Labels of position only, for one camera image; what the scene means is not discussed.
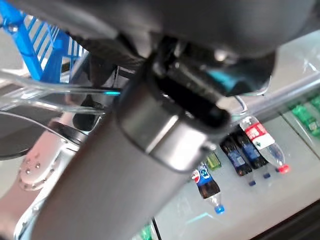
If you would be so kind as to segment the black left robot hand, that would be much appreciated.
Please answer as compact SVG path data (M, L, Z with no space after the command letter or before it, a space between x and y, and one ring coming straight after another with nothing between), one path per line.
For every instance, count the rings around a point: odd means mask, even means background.
M49 194L34 240L128 240L232 130L222 97L254 92L317 0L14 0L135 70Z

